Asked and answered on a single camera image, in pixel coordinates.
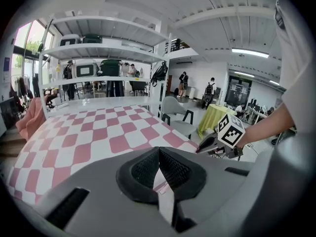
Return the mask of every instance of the black chair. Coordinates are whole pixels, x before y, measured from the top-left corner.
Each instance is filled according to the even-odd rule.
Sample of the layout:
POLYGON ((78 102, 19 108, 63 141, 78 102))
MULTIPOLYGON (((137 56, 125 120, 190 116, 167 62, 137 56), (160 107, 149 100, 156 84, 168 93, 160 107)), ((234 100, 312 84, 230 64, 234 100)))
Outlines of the black chair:
POLYGON ((143 95, 145 94, 145 89, 146 89, 146 82, 145 81, 134 81, 133 82, 133 87, 134 87, 134 93, 135 96, 137 95, 137 91, 143 92, 143 95))

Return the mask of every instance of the round table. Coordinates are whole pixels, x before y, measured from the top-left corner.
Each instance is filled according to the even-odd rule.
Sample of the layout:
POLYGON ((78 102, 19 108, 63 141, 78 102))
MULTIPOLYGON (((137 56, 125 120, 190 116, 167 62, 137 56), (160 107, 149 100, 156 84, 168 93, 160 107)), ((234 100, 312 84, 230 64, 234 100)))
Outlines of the round table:
POLYGON ((226 114, 235 115, 236 112, 224 106, 211 104, 208 106, 204 117, 198 125, 198 135, 203 139, 203 132, 207 129, 214 129, 218 121, 226 114))

